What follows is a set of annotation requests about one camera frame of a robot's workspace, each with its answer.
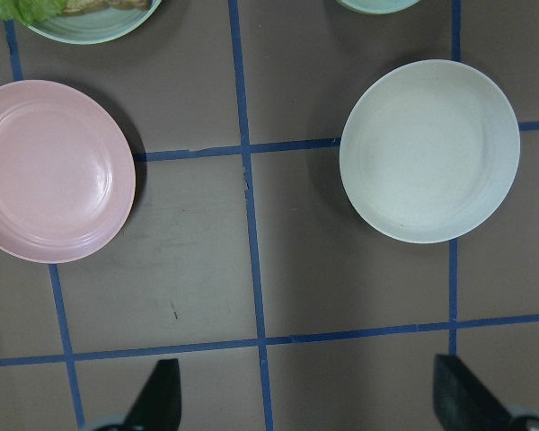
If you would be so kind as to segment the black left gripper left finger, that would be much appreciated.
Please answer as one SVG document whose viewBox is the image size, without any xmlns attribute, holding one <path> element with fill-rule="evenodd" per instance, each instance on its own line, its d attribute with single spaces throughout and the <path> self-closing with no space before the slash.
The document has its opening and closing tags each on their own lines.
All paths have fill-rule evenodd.
<svg viewBox="0 0 539 431">
<path fill-rule="evenodd" d="M 179 360 L 158 360 L 124 419 L 126 430 L 177 430 L 181 423 Z"/>
</svg>

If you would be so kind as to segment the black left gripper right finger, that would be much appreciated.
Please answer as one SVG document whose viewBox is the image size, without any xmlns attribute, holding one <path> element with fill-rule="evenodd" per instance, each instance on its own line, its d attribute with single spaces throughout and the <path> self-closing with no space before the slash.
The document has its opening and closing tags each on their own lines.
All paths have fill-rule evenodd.
<svg viewBox="0 0 539 431">
<path fill-rule="evenodd" d="M 458 356 L 435 356 L 432 402 L 444 430 L 516 430 L 508 410 Z"/>
</svg>

